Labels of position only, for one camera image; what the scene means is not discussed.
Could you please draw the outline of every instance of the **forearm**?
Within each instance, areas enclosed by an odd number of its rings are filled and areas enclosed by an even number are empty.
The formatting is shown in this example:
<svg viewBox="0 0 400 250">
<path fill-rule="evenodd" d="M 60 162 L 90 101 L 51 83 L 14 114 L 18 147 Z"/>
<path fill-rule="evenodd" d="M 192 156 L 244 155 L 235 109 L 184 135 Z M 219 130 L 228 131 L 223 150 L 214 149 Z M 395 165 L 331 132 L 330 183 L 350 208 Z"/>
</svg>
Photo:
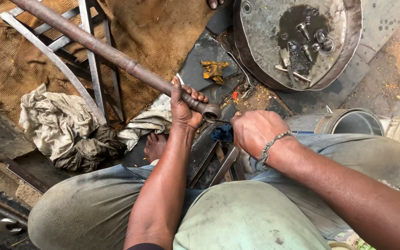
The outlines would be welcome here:
<svg viewBox="0 0 400 250">
<path fill-rule="evenodd" d="M 400 249 L 400 192 L 292 137 L 282 139 L 269 155 L 269 166 L 317 193 L 364 240 L 378 249 Z"/>
<path fill-rule="evenodd" d="M 183 207 L 186 164 L 193 138 L 191 129 L 182 126 L 171 128 L 164 153 L 132 208 L 125 249 L 145 242 L 172 249 Z"/>
</svg>

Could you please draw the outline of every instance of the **blue jeans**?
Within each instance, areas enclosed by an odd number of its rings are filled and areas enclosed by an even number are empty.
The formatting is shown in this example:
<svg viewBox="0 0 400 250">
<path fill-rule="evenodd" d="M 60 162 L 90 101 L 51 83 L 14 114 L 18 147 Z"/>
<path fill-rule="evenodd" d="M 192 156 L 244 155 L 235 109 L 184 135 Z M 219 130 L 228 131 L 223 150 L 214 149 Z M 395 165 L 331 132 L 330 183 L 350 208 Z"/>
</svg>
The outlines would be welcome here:
<svg viewBox="0 0 400 250">
<path fill-rule="evenodd" d="M 400 189 L 400 143 L 360 134 L 299 134 L 315 152 Z M 48 249 L 122 249 L 129 214 L 154 166 L 122 165 L 82 174 L 48 190 L 32 209 L 28 231 L 32 242 Z M 316 194 L 274 169 L 253 180 L 285 194 L 327 239 L 349 226 Z M 203 190 L 187 189 L 183 214 Z"/>
</svg>

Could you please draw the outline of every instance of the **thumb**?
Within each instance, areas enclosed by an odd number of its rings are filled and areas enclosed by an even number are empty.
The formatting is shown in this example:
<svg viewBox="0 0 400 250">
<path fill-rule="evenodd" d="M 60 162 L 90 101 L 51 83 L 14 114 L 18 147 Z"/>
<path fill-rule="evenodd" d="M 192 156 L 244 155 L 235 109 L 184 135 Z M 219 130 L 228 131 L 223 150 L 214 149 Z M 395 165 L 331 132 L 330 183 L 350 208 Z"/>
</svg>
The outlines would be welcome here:
<svg viewBox="0 0 400 250">
<path fill-rule="evenodd" d="M 171 102 L 176 104 L 181 102 L 182 88 L 180 79 L 177 76 L 173 78 L 173 81 L 174 81 L 174 86 L 172 87 Z"/>
<path fill-rule="evenodd" d="M 230 123 L 231 123 L 231 125 L 234 127 L 234 124 L 236 123 L 236 120 L 237 119 L 239 119 L 240 117 L 242 116 L 242 112 L 240 112 L 240 111 L 237 111 L 235 114 L 234 114 L 234 117 L 231 119 L 231 121 L 230 121 Z"/>
</svg>

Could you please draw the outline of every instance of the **rusty metal pipe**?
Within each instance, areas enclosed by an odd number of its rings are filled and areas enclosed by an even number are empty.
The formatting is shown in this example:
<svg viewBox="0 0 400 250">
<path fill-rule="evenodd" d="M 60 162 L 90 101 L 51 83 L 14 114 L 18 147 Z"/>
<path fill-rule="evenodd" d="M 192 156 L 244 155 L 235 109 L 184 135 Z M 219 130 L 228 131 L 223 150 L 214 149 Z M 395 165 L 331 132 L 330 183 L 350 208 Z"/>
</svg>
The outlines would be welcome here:
<svg viewBox="0 0 400 250">
<path fill-rule="evenodd" d="M 94 37 L 90 33 L 84 31 L 68 19 L 59 15 L 46 5 L 37 0 L 10 0 L 21 9 L 29 12 L 38 19 L 47 23 L 51 27 L 63 33 L 73 41 L 80 43 L 82 46 L 92 51 L 93 53 L 104 57 L 127 73 L 155 88 L 161 93 L 171 96 L 172 84 L 163 77 L 148 70 L 138 64 L 119 50 L 109 46 L 102 40 Z M 221 110 L 218 105 L 205 104 L 203 102 L 192 99 L 191 95 L 183 92 L 182 100 L 189 106 L 190 109 L 202 114 L 203 118 L 210 123 L 216 122 L 221 116 Z"/>
</svg>

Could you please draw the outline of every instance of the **hand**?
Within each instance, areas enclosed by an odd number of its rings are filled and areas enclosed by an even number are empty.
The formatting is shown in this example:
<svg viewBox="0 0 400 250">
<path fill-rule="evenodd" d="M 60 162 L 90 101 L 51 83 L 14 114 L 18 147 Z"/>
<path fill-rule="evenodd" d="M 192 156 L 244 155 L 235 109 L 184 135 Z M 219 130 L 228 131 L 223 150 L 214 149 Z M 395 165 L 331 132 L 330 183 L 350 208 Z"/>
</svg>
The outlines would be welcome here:
<svg viewBox="0 0 400 250">
<path fill-rule="evenodd" d="M 216 9 L 217 8 L 217 6 L 218 6 L 218 3 L 219 4 L 223 4 L 223 3 L 225 3 L 225 0 L 207 0 L 208 1 L 208 4 L 209 4 L 209 7 L 211 7 L 211 9 Z"/>
<path fill-rule="evenodd" d="M 203 117 L 199 112 L 192 111 L 186 103 L 181 100 L 183 91 L 190 94 L 192 99 L 204 103 L 208 103 L 209 98 L 194 88 L 181 85 L 180 79 L 174 77 L 174 87 L 172 88 L 171 94 L 172 127 L 181 126 L 195 131 L 202 122 Z"/>
<path fill-rule="evenodd" d="M 236 112 L 231 119 L 234 129 L 234 144 L 245 150 L 249 155 L 258 158 L 265 145 L 276 136 L 290 130 L 288 124 L 275 112 L 256 110 L 245 112 L 241 115 Z M 286 136 L 275 141 L 270 149 L 280 145 L 280 141 L 293 139 Z"/>
</svg>

